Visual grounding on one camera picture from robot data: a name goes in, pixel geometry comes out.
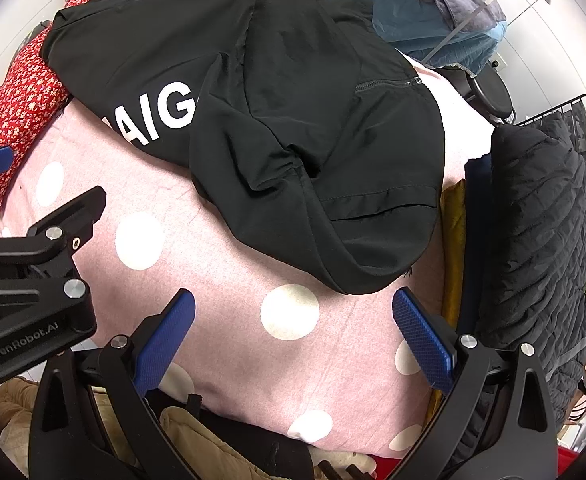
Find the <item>black wire rack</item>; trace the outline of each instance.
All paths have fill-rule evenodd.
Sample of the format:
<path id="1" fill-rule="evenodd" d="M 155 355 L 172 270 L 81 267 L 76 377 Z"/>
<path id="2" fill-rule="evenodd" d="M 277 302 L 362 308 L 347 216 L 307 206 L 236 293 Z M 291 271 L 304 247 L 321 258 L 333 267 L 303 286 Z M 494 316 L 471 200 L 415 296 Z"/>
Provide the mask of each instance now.
<path id="1" fill-rule="evenodd" d="M 577 96 L 561 105 L 550 108 L 534 117 L 518 123 L 518 126 L 531 124 L 541 126 L 546 117 L 560 113 L 570 132 L 575 151 L 586 159 L 586 94 Z"/>

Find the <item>white polka dot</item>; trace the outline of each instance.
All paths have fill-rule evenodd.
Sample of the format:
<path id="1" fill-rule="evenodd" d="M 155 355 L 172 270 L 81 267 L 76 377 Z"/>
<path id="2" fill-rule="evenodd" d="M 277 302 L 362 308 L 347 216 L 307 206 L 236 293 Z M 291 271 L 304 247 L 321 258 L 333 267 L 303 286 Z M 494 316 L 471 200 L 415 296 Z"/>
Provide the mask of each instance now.
<path id="1" fill-rule="evenodd" d="M 332 428 L 333 420 L 328 413 L 322 410 L 309 410 L 293 421 L 287 435 L 313 444 L 328 435 Z"/>
<path id="2" fill-rule="evenodd" d="M 64 168 L 59 162 L 50 162 L 40 173 L 35 186 L 35 198 L 42 207 L 55 202 L 64 183 Z"/>
<path id="3" fill-rule="evenodd" d="M 417 442 L 420 434 L 422 434 L 422 427 L 419 424 L 409 426 L 395 435 L 391 444 L 388 445 L 388 449 L 392 451 L 404 451 L 405 449 L 409 449 L 409 447 Z"/>
<path id="4" fill-rule="evenodd" d="M 395 368 L 402 375 L 413 375 L 420 371 L 420 365 L 415 360 L 406 339 L 400 343 L 395 352 Z"/>
<path id="5" fill-rule="evenodd" d="M 195 393 L 193 379 L 184 368 L 175 363 L 169 364 L 158 387 L 166 395 L 179 400 L 183 404 L 186 404 L 186 401 L 189 400 L 189 395 Z"/>
<path id="6" fill-rule="evenodd" d="M 125 216 L 115 231 L 115 250 L 129 269 L 145 270 L 153 266 L 163 248 L 162 224 L 149 213 Z"/>
<path id="7" fill-rule="evenodd" d="M 305 286 L 282 285 L 265 296 L 260 318 L 273 337 L 293 341 L 313 331 L 320 318 L 320 305 Z"/>

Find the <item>blue bed skirt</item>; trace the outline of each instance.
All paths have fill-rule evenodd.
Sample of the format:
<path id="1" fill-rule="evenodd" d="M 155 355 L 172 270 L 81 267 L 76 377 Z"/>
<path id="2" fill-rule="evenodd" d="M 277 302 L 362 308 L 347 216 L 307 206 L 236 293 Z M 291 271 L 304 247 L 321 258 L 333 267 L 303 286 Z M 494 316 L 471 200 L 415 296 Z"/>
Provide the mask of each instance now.
<path id="1" fill-rule="evenodd" d="M 421 0 L 373 0 L 373 25 L 381 38 L 418 61 L 451 32 L 435 4 Z M 462 32 L 431 58 L 428 66 L 453 64 L 476 75 L 505 32 L 506 23 L 484 32 Z"/>

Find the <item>pink bedsheet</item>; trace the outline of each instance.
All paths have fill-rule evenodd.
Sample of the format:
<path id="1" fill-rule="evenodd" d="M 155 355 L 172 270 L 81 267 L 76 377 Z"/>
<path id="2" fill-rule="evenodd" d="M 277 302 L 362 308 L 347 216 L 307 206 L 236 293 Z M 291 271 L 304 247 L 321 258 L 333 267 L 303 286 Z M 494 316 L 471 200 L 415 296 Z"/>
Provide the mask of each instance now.
<path id="1" fill-rule="evenodd" d="M 489 151 L 492 127 L 446 80 L 416 68 L 441 107 L 448 186 L 468 158 Z M 439 225 L 410 276 L 377 294 L 342 296 L 236 241 L 187 170 L 133 148 L 73 101 L 18 174 L 0 233 L 24 235 L 96 185 L 107 192 L 106 210 L 75 260 L 92 289 L 97 344 L 130 333 L 188 288 L 196 320 L 175 362 L 208 408 L 324 449 L 408 451 L 430 389 L 393 322 L 391 297 L 408 285 L 439 311 Z"/>

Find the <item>quilted fabric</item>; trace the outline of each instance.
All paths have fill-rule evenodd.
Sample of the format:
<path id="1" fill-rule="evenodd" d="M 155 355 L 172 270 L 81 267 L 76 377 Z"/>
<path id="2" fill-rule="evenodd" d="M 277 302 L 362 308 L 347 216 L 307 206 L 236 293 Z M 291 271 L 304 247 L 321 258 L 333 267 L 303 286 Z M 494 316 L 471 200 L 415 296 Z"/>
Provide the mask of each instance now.
<path id="1" fill-rule="evenodd" d="M 477 333 L 531 343 L 559 428 L 586 365 L 586 161 L 566 124 L 500 126 L 492 136 L 495 224 Z"/>
<path id="2" fill-rule="evenodd" d="M 87 1 L 67 0 L 66 7 Z M 20 51 L 0 87 L 0 147 L 10 145 L 15 155 L 11 168 L 0 174 L 0 208 L 29 148 L 68 98 L 67 90 L 39 56 L 48 32 L 43 30 Z"/>

